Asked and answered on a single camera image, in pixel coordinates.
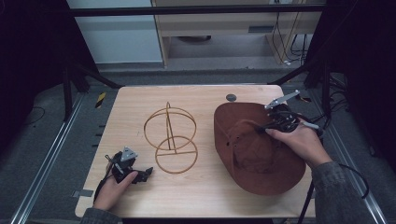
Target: wall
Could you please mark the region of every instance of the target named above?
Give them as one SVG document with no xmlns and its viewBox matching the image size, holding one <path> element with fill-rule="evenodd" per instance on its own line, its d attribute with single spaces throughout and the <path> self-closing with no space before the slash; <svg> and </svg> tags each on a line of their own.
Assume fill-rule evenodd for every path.
<svg viewBox="0 0 396 224">
<path fill-rule="evenodd" d="M 71 8 L 151 7 L 149 0 L 67 0 Z M 97 64 L 162 63 L 153 16 L 81 17 L 78 26 Z"/>
</svg>

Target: sleeve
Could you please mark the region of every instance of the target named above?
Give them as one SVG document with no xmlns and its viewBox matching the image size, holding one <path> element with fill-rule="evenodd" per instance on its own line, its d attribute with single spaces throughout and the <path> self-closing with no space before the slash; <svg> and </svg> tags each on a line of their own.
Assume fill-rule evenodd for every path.
<svg viewBox="0 0 396 224">
<path fill-rule="evenodd" d="M 312 177 L 317 223 L 375 223 L 364 200 L 337 162 L 315 167 Z"/>
<path fill-rule="evenodd" d="M 88 208 L 85 211 L 80 224 L 117 224 L 119 221 L 120 218 L 112 213 L 96 208 Z"/>
</svg>

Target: brown cowboy hat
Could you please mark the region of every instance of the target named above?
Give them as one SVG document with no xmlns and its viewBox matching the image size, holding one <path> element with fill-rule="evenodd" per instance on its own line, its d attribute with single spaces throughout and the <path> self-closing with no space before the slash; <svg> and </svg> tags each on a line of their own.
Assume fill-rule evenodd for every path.
<svg viewBox="0 0 396 224">
<path fill-rule="evenodd" d="M 305 173 L 305 162 L 260 126 L 271 122 L 264 105 L 226 103 L 214 116 L 215 146 L 233 180 L 242 189 L 277 195 L 293 188 Z"/>
</svg>

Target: human hand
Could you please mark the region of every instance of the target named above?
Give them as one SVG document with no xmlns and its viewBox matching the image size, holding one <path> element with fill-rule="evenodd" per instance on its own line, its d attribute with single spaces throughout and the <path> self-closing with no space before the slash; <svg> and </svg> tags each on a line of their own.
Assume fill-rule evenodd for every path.
<svg viewBox="0 0 396 224">
<path fill-rule="evenodd" d="M 309 127 L 303 125 L 304 120 L 291 133 L 282 133 L 275 129 L 265 131 L 275 139 L 284 142 L 298 156 L 305 160 L 309 167 L 314 168 L 322 163 L 332 161 L 323 145 L 320 143 L 317 134 Z"/>
<path fill-rule="evenodd" d="M 112 208 L 117 203 L 123 192 L 128 189 L 128 186 L 131 185 L 136 176 L 137 172 L 133 171 L 125 176 L 120 183 L 117 183 L 114 176 L 109 177 L 100 189 L 99 194 L 93 203 L 93 208 L 104 211 Z"/>
</svg>

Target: person's arm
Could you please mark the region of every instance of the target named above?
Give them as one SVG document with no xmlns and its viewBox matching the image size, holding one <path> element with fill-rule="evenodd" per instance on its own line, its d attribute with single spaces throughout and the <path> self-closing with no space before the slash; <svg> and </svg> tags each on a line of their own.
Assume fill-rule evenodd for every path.
<svg viewBox="0 0 396 224">
<path fill-rule="evenodd" d="M 317 223 L 375 223 L 361 196 L 311 128 L 300 124 L 292 133 L 265 131 L 288 145 L 311 167 Z"/>
<path fill-rule="evenodd" d="M 108 210 L 117 203 L 123 192 L 128 189 L 128 186 L 131 185 L 136 176 L 137 172 L 132 172 L 119 184 L 114 176 L 109 177 L 100 189 L 100 192 L 93 203 L 93 207 L 88 208 L 85 211 L 80 223 L 117 224 L 120 221 L 120 218 L 108 212 Z"/>
</svg>

